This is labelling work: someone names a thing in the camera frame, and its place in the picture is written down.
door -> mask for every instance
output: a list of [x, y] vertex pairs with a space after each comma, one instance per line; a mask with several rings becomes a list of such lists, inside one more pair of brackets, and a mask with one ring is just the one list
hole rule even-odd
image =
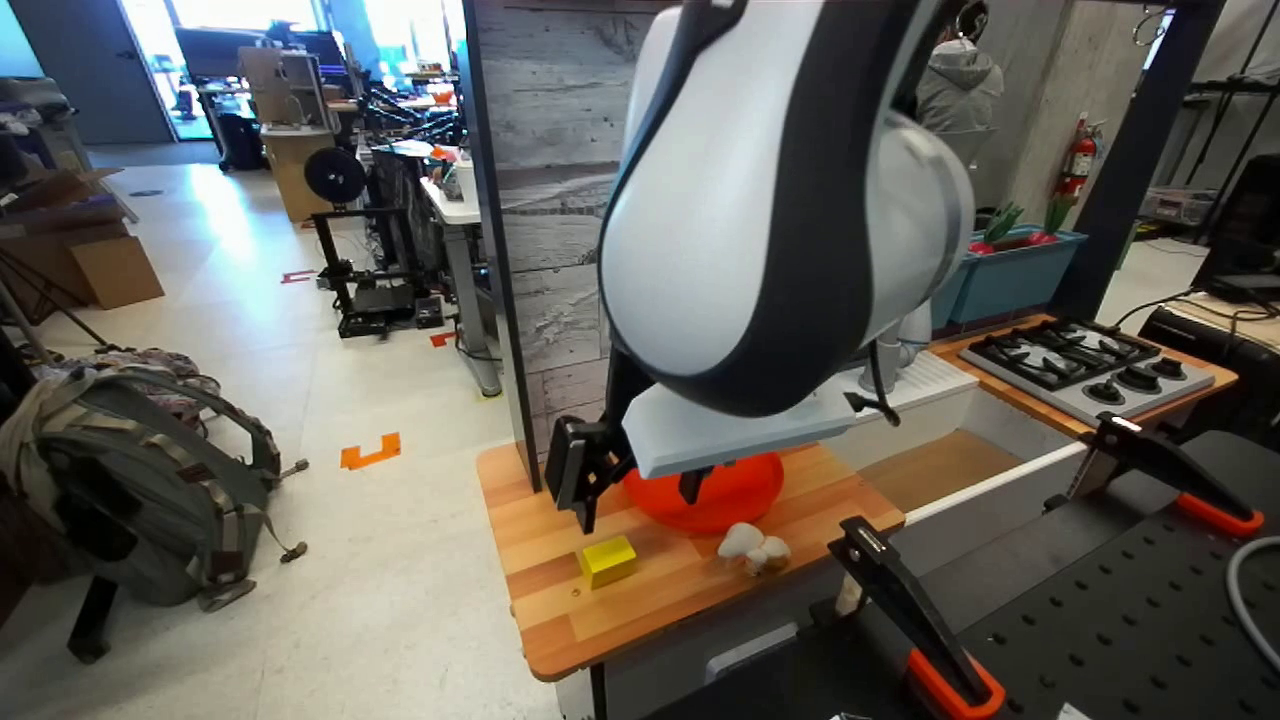
[[157, 86], [115, 0], [13, 0], [83, 144], [167, 144]]

red plastic part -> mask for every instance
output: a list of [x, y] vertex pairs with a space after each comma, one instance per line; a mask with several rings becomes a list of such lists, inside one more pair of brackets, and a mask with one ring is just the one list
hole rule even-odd
[[907, 656], [907, 674], [921, 682], [921, 693], [932, 701], [932, 708], [949, 720], [987, 720], [987, 715], [1001, 715], [1001, 708], [1009, 704], [1009, 693], [1005, 682], [982, 664], [973, 658], [973, 671], [983, 679], [987, 688], [987, 701], [983, 704], [970, 704], [949, 679], [943, 671], [932, 666], [932, 658], [914, 646]]
[[1270, 526], [1270, 516], [1266, 511], [1251, 511], [1250, 520], [1234, 516], [1234, 511], [1221, 511], [1215, 505], [1206, 505], [1200, 497], [1193, 491], [1181, 491], [1174, 498], [1174, 508], [1181, 508], [1187, 520], [1221, 532], [1221, 536], [1234, 536], [1234, 539], [1251, 539]]
[[651, 520], [692, 532], [692, 536], [724, 536], [733, 522], [759, 520], [783, 489], [780, 455], [743, 455], [712, 466], [697, 505], [686, 505], [679, 476], [640, 480], [640, 471], [623, 476], [623, 491]]

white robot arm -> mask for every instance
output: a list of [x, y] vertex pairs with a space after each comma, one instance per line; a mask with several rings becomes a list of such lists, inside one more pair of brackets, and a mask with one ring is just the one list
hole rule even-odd
[[632, 465], [708, 466], [853, 423], [832, 376], [949, 280], [973, 227], [962, 160], [888, 106], [949, 12], [686, 0], [655, 15], [600, 227], [608, 408], [559, 421], [549, 465], [584, 526]]

white cable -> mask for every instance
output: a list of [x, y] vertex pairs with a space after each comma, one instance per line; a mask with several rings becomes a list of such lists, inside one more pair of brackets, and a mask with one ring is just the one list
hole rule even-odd
[[1261, 539], [1250, 539], [1234, 552], [1228, 558], [1228, 595], [1234, 595], [1234, 606], [1241, 616], [1241, 627], [1245, 636], [1272, 658], [1272, 666], [1280, 671], [1280, 650], [1277, 644], [1270, 644], [1266, 627], [1251, 621], [1250, 602], [1245, 602], [1245, 592], [1241, 592], [1241, 565], [1251, 555], [1251, 552], [1266, 552], [1266, 549], [1280, 549], [1280, 536], [1261, 536]]

concrete floor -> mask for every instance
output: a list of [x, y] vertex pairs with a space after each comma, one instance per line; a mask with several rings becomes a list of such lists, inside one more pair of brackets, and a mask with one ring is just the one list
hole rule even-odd
[[[261, 589], [212, 616], [123, 599], [115, 650], [98, 666], [63, 650], [83, 580], [30, 592], [0, 631], [0, 715], [551, 720], [555, 693], [521, 658], [474, 471], [481, 447], [512, 437], [504, 400], [486, 400], [432, 333], [336, 339], [329, 297], [281, 284], [322, 268], [322, 253], [286, 220], [274, 176], [167, 163], [111, 183], [139, 212], [135, 235], [167, 297], [83, 319], [115, 345], [197, 356], [289, 461], [311, 461], [274, 508], [281, 536], [310, 539], [311, 555], [281, 568], [266, 539]], [[1183, 245], [1137, 245], [1099, 319], [1181, 291], [1197, 261]], [[42, 334], [93, 346], [60, 317]], [[406, 455], [344, 471], [341, 447], [382, 431], [400, 431]]]

